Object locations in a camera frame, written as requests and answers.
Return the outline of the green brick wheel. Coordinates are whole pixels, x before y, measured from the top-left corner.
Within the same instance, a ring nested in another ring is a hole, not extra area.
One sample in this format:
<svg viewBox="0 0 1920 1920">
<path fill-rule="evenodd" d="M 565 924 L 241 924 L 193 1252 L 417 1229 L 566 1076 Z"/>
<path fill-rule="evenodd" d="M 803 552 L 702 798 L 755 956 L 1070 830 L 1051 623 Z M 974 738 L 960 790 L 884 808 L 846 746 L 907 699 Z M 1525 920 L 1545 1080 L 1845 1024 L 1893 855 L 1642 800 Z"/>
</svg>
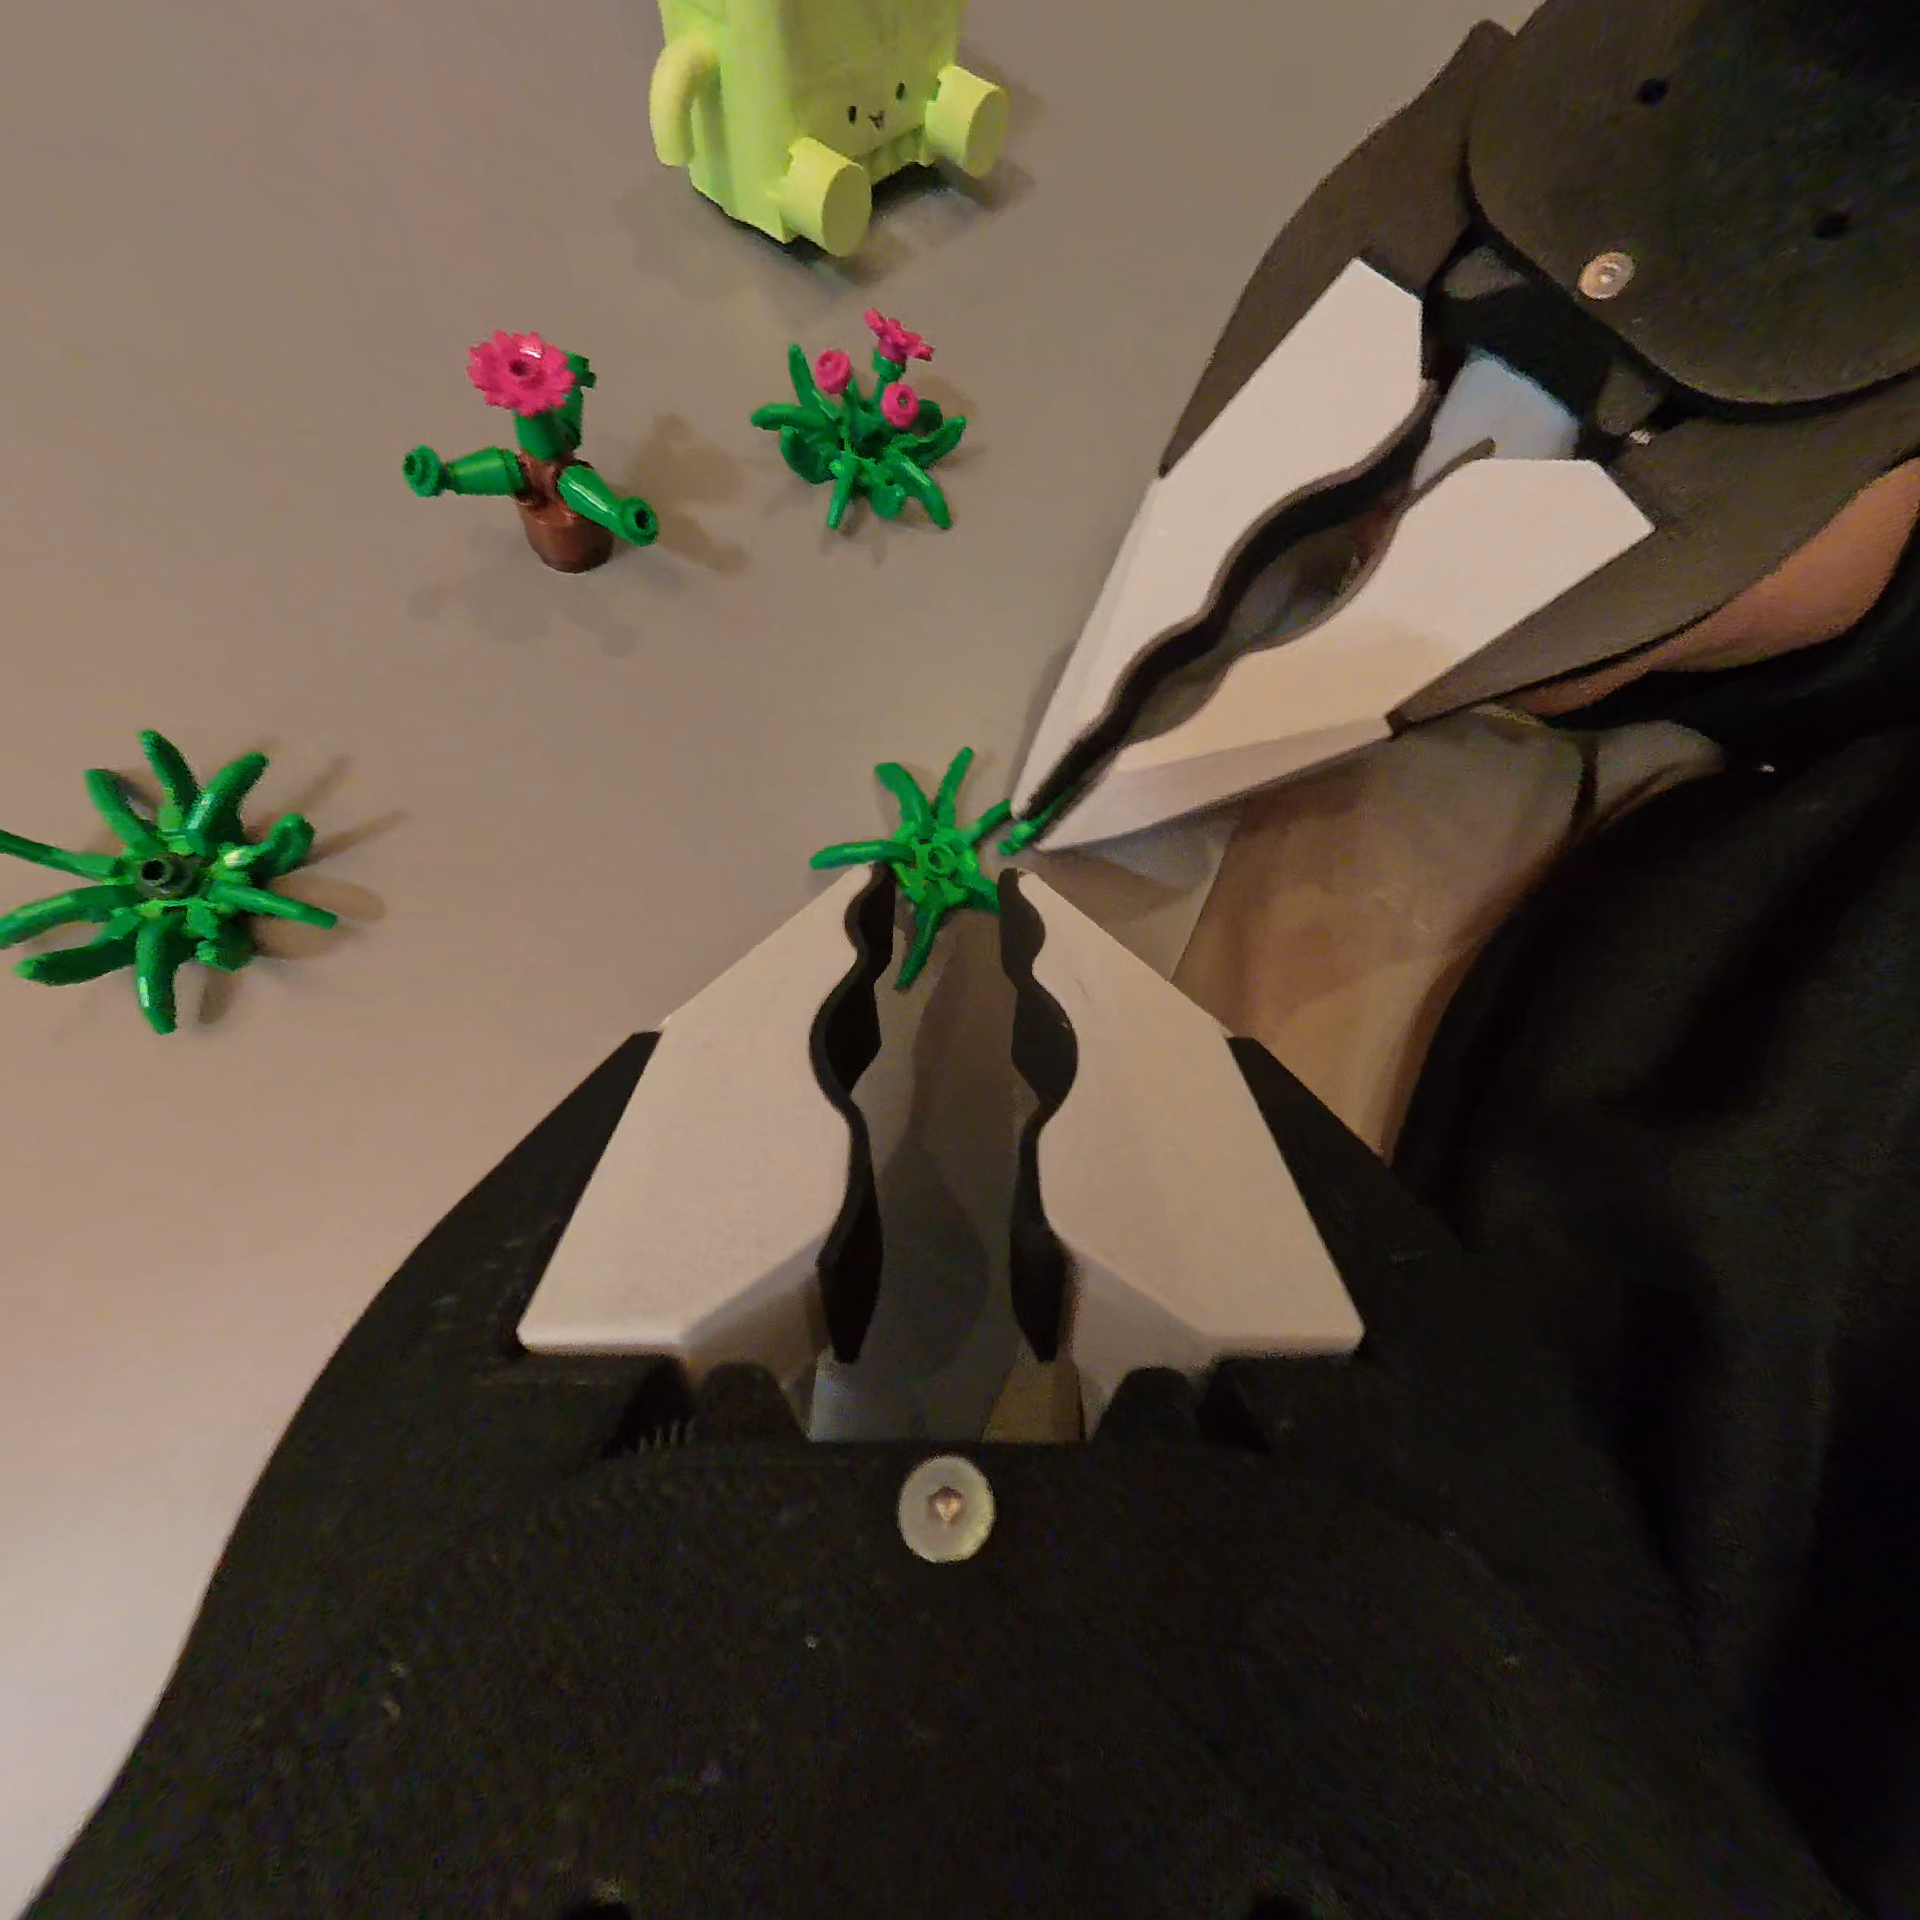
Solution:
<svg viewBox="0 0 1920 1920">
<path fill-rule="evenodd" d="M 923 920 L 979 910 L 1000 911 L 994 880 L 980 867 L 977 840 L 964 832 L 932 827 L 929 832 L 904 832 L 893 840 L 888 867 L 896 875 L 900 894 Z"/>
</svg>

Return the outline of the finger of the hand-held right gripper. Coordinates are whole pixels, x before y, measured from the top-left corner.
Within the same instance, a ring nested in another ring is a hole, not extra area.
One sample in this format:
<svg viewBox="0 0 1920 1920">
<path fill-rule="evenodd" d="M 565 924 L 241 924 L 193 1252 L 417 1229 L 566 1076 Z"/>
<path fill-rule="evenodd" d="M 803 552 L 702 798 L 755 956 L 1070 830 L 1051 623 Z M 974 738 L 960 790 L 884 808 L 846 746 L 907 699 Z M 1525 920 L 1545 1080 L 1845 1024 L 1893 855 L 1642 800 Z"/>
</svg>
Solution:
<svg viewBox="0 0 1920 1920">
<path fill-rule="evenodd" d="M 1070 755 L 1117 717 L 1138 664 L 1216 605 L 1250 541 L 1284 508 L 1378 469 L 1426 396 L 1422 300 L 1350 261 L 1142 494 L 1027 751 L 1014 816 L 1082 780 Z"/>
<path fill-rule="evenodd" d="M 1350 756 L 1388 717 L 1620 557 L 1651 518 L 1589 462 L 1472 459 L 1422 494 L 1332 611 L 1236 659 L 1171 732 L 1124 746 L 1043 845 L 1178 823 Z"/>
</svg>

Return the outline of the person's right forearm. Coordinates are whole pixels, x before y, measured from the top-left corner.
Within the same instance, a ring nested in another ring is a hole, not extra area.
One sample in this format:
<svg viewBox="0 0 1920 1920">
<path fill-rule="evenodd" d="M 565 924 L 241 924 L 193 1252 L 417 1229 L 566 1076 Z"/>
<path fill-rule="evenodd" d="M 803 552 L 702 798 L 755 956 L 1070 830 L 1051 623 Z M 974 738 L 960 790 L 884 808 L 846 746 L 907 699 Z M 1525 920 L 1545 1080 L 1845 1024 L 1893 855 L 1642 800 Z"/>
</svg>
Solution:
<svg viewBox="0 0 1920 1920">
<path fill-rule="evenodd" d="M 1739 770 L 1786 773 L 1861 736 L 1918 722 L 1918 541 L 1849 631 L 1765 661 L 1656 671 L 1552 719 L 1564 732 L 1666 725 Z"/>
</svg>

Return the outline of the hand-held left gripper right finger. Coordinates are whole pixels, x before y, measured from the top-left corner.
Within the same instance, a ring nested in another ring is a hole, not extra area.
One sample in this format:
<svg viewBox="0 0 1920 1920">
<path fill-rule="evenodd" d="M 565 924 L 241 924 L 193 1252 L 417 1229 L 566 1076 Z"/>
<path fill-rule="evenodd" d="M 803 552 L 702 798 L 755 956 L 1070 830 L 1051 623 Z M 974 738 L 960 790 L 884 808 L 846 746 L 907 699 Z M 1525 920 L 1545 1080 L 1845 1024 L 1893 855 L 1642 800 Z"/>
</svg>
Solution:
<svg viewBox="0 0 1920 1920">
<path fill-rule="evenodd" d="M 1355 1354 L 1360 1311 L 1313 1223 L 1253 1067 L 1272 1061 L 1041 877 L 1000 877 L 1014 1069 L 1011 1285 L 1080 1396 L 1142 1368 Z"/>
</svg>

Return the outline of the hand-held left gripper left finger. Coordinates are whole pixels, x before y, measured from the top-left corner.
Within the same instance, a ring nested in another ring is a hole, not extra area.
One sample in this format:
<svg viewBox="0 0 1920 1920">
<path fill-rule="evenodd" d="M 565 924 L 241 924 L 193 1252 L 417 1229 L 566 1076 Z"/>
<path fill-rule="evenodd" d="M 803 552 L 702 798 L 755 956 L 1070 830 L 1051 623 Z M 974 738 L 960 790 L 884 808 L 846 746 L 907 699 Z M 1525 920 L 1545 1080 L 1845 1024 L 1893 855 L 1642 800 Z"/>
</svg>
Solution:
<svg viewBox="0 0 1920 1920">
<path fill-rule="evenodd" d="M 854 1087 L 881 1048 L 896 883 L 842 874 L 674 1010 L 520 1322 L 531 1354 L 852 1359 L 881 1293 Z"/>
</svg>

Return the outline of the person's black jacket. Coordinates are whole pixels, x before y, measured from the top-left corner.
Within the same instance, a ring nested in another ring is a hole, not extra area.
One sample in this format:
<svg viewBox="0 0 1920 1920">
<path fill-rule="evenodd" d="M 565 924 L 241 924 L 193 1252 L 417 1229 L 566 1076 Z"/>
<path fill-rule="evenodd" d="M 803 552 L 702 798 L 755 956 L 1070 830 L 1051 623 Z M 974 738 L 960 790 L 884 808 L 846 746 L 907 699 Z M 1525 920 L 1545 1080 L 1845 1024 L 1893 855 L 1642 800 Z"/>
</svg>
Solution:
<svg viewBox="0 0 1920 1920">
<path fill-rule="evenodd" d="M 1685 783 L 1499 926 L 1397 1165 L 1532 1283 L 1736 1739 L 1918 1907 L 1915 727 Z"/>
</svg>

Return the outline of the person's right hand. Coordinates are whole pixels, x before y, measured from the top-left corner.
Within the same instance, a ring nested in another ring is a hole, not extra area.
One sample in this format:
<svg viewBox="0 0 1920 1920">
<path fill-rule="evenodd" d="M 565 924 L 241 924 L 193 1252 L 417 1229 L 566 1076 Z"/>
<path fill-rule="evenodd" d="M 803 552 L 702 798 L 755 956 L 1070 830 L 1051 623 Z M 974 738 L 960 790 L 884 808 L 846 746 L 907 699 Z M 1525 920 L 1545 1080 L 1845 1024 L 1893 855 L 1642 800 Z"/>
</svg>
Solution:
<svg viewBox="0 0 1920 1920">
<path fill-rule="evenodd" d="M 1697 623 L 1594 671 L 1505 695 L 1541 719 L 1576 712 L 1644 678 L 1732 671 L 1835 640 L 1876 605 L 1918 523 L 1918 459 L 1886 471 L 1813 539 Z"/>
</svg>

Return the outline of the green brick plant pink flowers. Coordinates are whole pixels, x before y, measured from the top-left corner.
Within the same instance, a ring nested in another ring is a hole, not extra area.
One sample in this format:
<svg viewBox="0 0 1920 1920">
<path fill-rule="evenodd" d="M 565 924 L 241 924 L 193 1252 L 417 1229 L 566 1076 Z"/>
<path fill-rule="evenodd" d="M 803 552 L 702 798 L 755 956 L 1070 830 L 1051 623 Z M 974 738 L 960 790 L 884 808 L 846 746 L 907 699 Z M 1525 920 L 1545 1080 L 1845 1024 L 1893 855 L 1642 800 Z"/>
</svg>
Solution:
<svg viewBox="0 0 1920 1920">
<path fill-rule="evenodd" d="M 884 522 L 918 508 L 937 527 L 954 525 L 944 484 L 936 475 L 964 442 L 970 420 L 949 415 L 915 383 L 915 365 L 932 359 L 930 340 L 909 325 L 868 308 L 870 380 L 849 352 L 786 352 L 788 399 L 753 408 L 753 424 L 776 437 L 784 466 L 828 488 L 826 527 L 842 530 L 865 502 Z"/>
</svg>

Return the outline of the person's beige trousers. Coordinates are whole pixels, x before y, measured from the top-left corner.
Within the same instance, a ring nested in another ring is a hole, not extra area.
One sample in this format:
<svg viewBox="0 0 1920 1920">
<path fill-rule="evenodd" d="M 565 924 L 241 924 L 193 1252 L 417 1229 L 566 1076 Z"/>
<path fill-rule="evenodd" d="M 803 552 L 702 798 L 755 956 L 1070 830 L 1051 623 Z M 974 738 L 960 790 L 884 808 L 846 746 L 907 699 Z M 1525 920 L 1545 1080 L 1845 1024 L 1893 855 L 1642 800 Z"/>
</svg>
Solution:
<svg viewBox="0 0 1920 1920">
<path fill-rule="evenodd" d="M 1722 765 L 1666 722 L 1474 708 L 1417 727 L 1246 807 L 1176 980 L 1390 1158 L 1505 919 L 1601 827 Z"/>
</svg>

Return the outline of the lime green brick planter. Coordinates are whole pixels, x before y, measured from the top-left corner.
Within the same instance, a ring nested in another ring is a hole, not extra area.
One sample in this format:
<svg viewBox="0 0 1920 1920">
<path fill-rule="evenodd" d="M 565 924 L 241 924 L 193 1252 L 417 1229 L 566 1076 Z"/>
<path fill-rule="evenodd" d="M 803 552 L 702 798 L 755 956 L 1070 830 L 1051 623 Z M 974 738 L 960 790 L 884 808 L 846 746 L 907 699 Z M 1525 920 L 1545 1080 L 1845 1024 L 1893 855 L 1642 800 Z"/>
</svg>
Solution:
<svg viewBox="0 0 1920 1920">
<path fill-rule="evenodd" d="M 957 60 L 960 3 L 661 3 L 648 117 L 662 166 L 780 244 L 852 255 L 877 184 L 984 178 L 1005 87 Z"/>
</svg>

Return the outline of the green spiky brick plant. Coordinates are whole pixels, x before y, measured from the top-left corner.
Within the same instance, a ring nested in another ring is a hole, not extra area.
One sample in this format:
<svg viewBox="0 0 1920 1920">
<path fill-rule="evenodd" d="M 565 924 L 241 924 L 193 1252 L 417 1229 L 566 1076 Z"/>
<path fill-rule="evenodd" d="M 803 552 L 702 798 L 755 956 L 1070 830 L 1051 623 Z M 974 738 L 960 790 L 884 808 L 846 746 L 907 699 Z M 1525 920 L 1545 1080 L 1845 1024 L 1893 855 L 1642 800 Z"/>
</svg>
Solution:
<svg viewBox="0 0 1920 1920">
<path fill-rule="evenodd" d="M 5 860 L 65 880 L 5 910 L 2 949 L 16 954 L 21 978 L 50 990 L 124 976 L 144 1026 L 170 1037 L 185 971 L 241 976 L 261 956 L 261 926 L 334 933 L 342 920 L 284 890 L 318 847 L 314 823 L 285 808 L 266 830 L 249 827 L 252 798 L 272 768 L 266 751 L 201 773 L 155 730 L 142 732 L 140 751 L 154 786 L 146 800 L 116 770 L 85 773 L 108 847 L 2 834 Z"/>
</svg>

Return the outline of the brick cactus with pink flower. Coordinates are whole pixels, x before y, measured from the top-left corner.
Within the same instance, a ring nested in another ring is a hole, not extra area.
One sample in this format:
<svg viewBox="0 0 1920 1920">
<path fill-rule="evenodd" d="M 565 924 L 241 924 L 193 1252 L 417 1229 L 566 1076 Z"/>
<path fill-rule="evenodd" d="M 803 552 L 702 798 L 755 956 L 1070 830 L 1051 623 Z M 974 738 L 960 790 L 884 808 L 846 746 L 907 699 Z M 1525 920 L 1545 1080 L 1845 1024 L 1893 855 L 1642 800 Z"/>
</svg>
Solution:
<svg viewBox="0 0 1920 1920">
<path fill-rule="evenodd" d="M 499 327 L 466 352 L 466 375 L 488 406 L 513 418 L 513 446 L 445 458 L 410 448 L 401 474 L 417 495 L 505 495 L 542 564 L 580 573 L 606 564 L 617 544 L 659 539 L 659 515 L 619 494 L 584 458 L 588 359 L 532 330 Z"/>
</svg>

